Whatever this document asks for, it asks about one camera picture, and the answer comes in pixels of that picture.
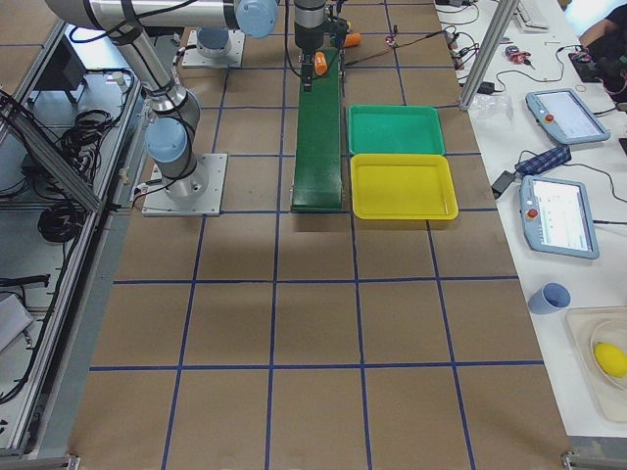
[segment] touchscreen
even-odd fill
[[[534,181],[533,189],[542,220],[542,244],[590,251],[579,186]]]
[[[603,134],[567,91],[543,93],[537,96],[547,112],[554,116],[555,124],[566,137],[577,138]]]

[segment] tablet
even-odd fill
[[[520,186],[520,214],[532,250],[577,258],[599,257],[583,183],[525,176]]]
[[[600,142],[609,138],[609,131],[570,88],[527,93],[525,101],[536,121],[560,144]]]

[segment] orange object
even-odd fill
[[[324,75],[326,71],[329,70],[329,67],[326,64],[326,57],[324,57],[323,52],[317,51],[315,53],[315,57],[313,58],[313,69],[315,70],[315,74],[318,76]]]
[[[344,47],[354,47],[362,44],[362,35],[358,32],[351,32],[346,35],[346,39],[344,39]]]

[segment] white desk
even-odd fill
[[[512,21],[506,35],[513,43],[532,54],[530,60],[536,70],[528,66],[514,65],[506,57],[505,45],[498,48],[484,80],[496,82],[496,73],[505,70],[520,70],[537,78],[559,77],[559,63],[555,60],[558,47],[578,44],[579,40],[559,8],[556,1],[538,0],[543,13],[551,23],[548,33],[523,33]],[[459,31],[472,35],[479,43],[483,32],[496,11],[497,3],[480,0],[479,20],[458,26]],[[441,11],[454,8],[439,7]],[[474,8],[448,15],[440,14],[442,22],[464,23],[475,18]],[[470,45],[470,40],[461,36],[458,46]],[[604,111],[613,106],[599,84],[581,83],[567,57],[568,50],[559,54],[565,63],[563,80],[554,83],[536,83],[517,73],[501,75],[506,83],[506,95],[511,99],[511,120],[506,114],[482,118],[470,111],[472,126],[482,153],[491,182],[507,169],[512,171],[522,150],[541,153],[555,146],[532,118],[524,103],[529,91],[573,88],[588,107]],[[468,75],[469,68],[460,70],[458,76]],[[627,198],[627,156],[621,150],[617,138],[627,135],[627,116],[612,112],[600,121],[611,131],[611,138],[599,144],[571,146],[572,163],[588,164],[603,169],[612,175],[616,192]],[[585,183],[590,205],[596,219],[627,220],[627,204],[611,197],[606,176],[584,167],[559,167],[546,176],[571,179]],[[499,214],[506,231],[507,240],[527,299],[546,282],[559,282],[571,293],[571,308],[590,306],[627,306],[627,227],[597,225],[601,257],[586,260],[533,252],[529,249],[521,229],[519,215],[518,184],[511,187],[498,199]],[[579,352],[573,346],[566,323],[566,310],[548,315],[532,314],[536,335],[551,377],[555,399],[569,436],[627,437],[627,423],[611,422],[601,414],[587,383]]]

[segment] green conveyor belt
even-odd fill
[[[342,210],[340,150],[340,79],[335,49],[325,50],[328,73],[313,81],[313,90],[301,89],[293,212]]]

